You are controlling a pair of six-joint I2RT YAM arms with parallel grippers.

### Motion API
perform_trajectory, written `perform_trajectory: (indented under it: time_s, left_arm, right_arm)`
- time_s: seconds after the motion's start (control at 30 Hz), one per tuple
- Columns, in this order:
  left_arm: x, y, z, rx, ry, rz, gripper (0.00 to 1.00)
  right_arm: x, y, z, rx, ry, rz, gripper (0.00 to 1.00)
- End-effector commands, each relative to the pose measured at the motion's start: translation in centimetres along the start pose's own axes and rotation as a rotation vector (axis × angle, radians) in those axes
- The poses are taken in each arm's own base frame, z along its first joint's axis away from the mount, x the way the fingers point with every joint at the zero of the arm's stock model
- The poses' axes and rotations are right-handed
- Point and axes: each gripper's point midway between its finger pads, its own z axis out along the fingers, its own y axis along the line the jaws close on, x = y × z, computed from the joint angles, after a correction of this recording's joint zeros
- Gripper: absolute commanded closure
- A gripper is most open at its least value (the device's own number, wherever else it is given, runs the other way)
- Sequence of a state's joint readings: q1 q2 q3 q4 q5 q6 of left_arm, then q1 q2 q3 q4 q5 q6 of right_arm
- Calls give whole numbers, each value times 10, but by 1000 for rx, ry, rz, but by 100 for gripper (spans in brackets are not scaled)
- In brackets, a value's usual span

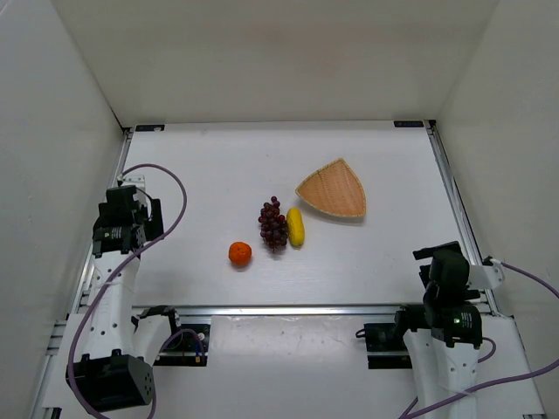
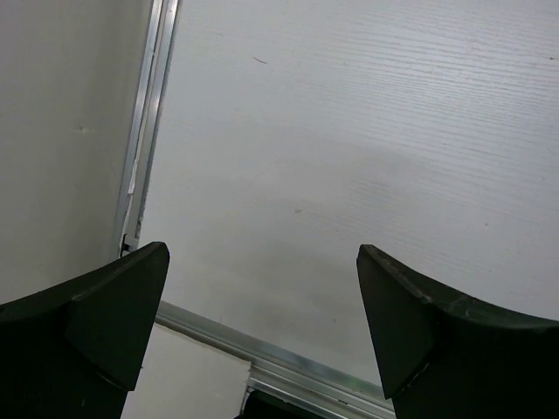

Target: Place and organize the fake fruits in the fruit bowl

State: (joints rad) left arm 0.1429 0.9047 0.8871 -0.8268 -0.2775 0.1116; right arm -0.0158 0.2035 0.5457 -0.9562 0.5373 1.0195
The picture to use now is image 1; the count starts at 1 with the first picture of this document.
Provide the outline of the orange fake mandarin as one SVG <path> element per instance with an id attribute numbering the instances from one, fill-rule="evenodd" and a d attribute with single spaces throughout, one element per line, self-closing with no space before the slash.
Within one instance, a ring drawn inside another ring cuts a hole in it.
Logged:
<path id="1" fill-rule="evenodd" d="M 235 266 L 245 266 L 252 259 L 252 248 L 244 242 L 234 242 L 229 247 L 228 258 Z"/>

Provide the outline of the purple fake grape bunch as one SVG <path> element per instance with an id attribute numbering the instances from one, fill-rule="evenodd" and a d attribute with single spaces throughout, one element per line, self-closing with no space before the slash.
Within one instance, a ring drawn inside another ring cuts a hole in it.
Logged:
<path id="1" fill-rule="evenodd" d="M 272 196 L 262 205 L 259 213 L 260 237 L 271 251 L 283 250 L 287 245 L 288 226 L 286 216 L 280 211 L 280 201 Z"/>

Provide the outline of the yellow fake lemon fruit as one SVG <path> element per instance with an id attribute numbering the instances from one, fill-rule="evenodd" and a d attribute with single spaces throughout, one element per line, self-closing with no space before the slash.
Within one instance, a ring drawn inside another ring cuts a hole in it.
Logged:
<path id="1" fill-rule="evenodd" d="M 305 228 L 300 210 L 291 208 L 286 214 L 286 221 L 290 244 L 296 248 L 301 247 L 305 241 Z"/>

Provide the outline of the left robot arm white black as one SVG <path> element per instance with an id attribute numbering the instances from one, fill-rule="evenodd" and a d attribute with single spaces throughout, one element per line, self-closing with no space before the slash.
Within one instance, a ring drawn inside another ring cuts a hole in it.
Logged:
<path id="1" fill-rule="evenodd" d="M 135 315 L 140 250 L 163 233 L 162 208 L 137 184 L 108 189 L 93 226 L 93 299 L 72 339 L 66 382 L 95 418 L 149 405 L 153 366 L 179 326 L 171 306 Z"/>

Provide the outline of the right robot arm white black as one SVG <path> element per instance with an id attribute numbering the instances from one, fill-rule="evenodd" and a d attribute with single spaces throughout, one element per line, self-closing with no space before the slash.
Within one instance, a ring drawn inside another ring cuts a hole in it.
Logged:
<path id="1" fill-rule="evenodd" d="M 478 403 L 466 390 L 477 382 L 482 345 L 479 310 L 469 302 L 471 266 L 456 242 L 413 252 L 420 267 L 423 302 L 397 311 L 397 335 L 411 359 L 418 403 L 434 409 L 423 418 L 476 418 Z"/>

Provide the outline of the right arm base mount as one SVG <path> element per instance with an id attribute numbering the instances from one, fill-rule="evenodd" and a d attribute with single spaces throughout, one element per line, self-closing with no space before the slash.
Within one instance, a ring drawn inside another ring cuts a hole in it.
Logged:
<path id="1" fill-rule="evenodd" d="M 366 323 L 355 337 L 365 342 L 369 370 L 411 369 L 411 358 L 394 323 Z"/>

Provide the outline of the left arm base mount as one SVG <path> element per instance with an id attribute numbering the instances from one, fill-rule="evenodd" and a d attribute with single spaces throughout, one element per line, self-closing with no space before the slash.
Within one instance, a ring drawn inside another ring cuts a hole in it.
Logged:
<path id="1" fill-rule="evenodd" d="M 174 338 L 157 356 L 158 367 L 206 367 L 209 359 L 210 328 L 209 317 L 182 317 L 182 328 L 197 334 L 182 333 Z"/>

